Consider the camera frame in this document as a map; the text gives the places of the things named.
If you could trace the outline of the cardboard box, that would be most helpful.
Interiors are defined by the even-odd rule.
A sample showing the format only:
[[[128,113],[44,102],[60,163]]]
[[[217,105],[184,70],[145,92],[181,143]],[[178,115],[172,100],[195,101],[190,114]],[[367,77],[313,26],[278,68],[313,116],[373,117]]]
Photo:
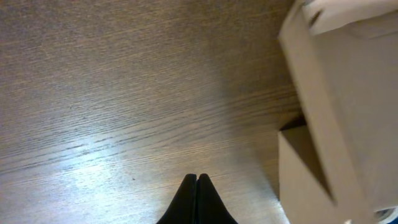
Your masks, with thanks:
[[[303,118],[279,141],[291,223],[397,222],[397,2],[295,1],[279,32]]]

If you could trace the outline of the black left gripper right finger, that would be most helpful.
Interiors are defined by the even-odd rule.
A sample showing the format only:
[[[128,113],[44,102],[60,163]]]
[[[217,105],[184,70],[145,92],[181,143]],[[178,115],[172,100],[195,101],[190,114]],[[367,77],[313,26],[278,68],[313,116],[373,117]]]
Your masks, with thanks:
[[[237,224],[225,207],[208,174],[201,174],[197,182],[197,224]]]

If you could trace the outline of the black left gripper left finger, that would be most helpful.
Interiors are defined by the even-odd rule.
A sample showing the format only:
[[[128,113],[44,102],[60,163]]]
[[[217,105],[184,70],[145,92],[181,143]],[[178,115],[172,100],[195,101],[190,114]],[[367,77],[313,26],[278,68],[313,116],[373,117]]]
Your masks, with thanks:
[[[197,176],[187,174],[157,224],[194,224]]]

